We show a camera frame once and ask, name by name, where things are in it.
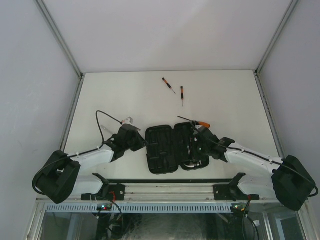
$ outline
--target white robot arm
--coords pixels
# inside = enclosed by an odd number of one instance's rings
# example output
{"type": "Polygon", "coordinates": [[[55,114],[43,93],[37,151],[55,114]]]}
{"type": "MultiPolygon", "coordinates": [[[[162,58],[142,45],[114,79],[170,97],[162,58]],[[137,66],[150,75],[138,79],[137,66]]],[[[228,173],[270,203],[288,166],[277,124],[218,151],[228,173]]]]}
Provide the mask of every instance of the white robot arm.
{"type": "MultiPolygon", "coordinates": [[[[249,195],[257,196],[258,199],[278,199],[287,208],[298,211],[308,197],[318,194],[314,180],[296,157],[289,155],[283,159],[263,155],[227,137],[218,139],[208,127],[196,124],[191,121],[194,129],[191,152],[195,162],[203,156],[211,156],[216,160],[246,167],[251,172],[250,175],[238,173],[228,185],[214,186],[227,188],[231,200],[245,200],[249,195]],[[313,189],[316,189],[315,194],[311,194],[313,189]]],[[[132,118],[127,118],[118,134],[104,141],[97,149],[74,155],[55,151],[35,175],[33,189],[47,195],[56,204],[62,203],[70,195],[95,195],[106,180],[97,173],[78,176],[80,172],[111,163],[121,158],[125,151],[135,152],[147,144],[138,133],[138,128],[132,125],[132,118]]]]}

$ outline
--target white table surface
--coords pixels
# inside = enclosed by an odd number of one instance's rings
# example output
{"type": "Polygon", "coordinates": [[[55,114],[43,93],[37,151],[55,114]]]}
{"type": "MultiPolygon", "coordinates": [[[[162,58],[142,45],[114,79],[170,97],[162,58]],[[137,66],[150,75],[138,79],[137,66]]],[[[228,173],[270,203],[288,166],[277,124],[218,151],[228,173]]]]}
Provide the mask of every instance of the white table surface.
{"type": "MultiPolygon", "coordinates": [[[[145,137],[147,128],[183,122],[177,116],[207,122],[218,138],[228,137],[260,153],[278,156],[263,103],[251,70],[152,71],[87,73],[72,121],[65,152],[90,150],[101,144],[95,112],[101,110],[119,120],[134,119],[145,137]],[[174,94],[162,81],[171,84],[174,94]],[[182,107],[180,86],[184,89],[182,107]]],[[[117,133],[120,124],[99,115],[105,139],[117,133]]],[[[228,179],[238,167],[211,158],[209,166],[192,171],[181,167],[168,174],[155,175],[148,169],[147,149],[132,152],[112,163],[101,164],[92,172],[106,179],[168,180],[228,179]]]]}

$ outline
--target orange tool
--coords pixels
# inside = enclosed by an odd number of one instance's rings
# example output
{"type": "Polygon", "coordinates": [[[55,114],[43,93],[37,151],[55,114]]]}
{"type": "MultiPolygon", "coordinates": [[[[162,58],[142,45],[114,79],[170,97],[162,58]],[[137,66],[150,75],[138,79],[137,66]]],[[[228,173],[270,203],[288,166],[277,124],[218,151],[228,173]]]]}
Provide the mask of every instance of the orange tool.
{"type": "MultiPolygon", "coordinates": [[[[178,118],[181,118],[181,119],[184,119],[184,120],[187,120],[187,121],[190,121],[190,119],[187,119],[187,118],[184,118],[182,116],[178,116],[178,118]]],[[[200,125],[200,126],[204,126],[205,128],[209,129],[210,128],[210,124],[209,123],[206,123],[206,122],[203,122],[203,121],[195,121],[195,124],[196,125],[200,125]]]]}
{"type": "Polygon", "coordinates": [[[174,92],[174,94],[176,94],[176,92],[172,89],[172,87],[170,86],[170,84],[167,82],[167,80],[163,77],[162,80],[166,83],[166,85],[174,92]]]}
{"type": "Polygon", "coordinates": [[[184,106],[184,87],[181,86],[181,99],[182,99],[182,107],[184,106]]]}

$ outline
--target red-handled screwdriver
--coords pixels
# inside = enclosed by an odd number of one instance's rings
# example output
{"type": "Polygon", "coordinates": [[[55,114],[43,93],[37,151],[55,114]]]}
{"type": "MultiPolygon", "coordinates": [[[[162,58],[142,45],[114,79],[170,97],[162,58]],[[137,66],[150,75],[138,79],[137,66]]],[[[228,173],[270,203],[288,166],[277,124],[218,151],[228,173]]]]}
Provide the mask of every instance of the red-handled screwdriver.
{"type": "Polygon", "coordinates": [[[182,107],[184,107],[184,87],[181,86],[181,99],[182,99],[182,107]]]}
{"type": "Polygon", "coordinates": [[[172,89],[172,87],[170,86],[170,84],[167,82],[167,80],[163,77],[162,80],[166,83],[166,85],[174,92],[174,94],[176,94],[176,92],[172,89]]]}

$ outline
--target black case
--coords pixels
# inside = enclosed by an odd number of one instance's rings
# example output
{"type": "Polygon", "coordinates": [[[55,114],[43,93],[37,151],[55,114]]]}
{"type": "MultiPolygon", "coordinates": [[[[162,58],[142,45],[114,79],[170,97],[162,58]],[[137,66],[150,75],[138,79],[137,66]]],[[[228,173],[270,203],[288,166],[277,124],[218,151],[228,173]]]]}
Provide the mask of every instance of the black case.
{"type": "Polygon", "coordinates": [[[179,165],[186,171],[203,169],[209,165],[209,157],[204,156],[200,166],[187,167],[192,160],[192,146],[190,143],[193,134],[189,122],[179,123],[174,129],[169,125],[150,127],[145,131],[147,162],[151,173],[168,174],[178,170],[179,165]]]}

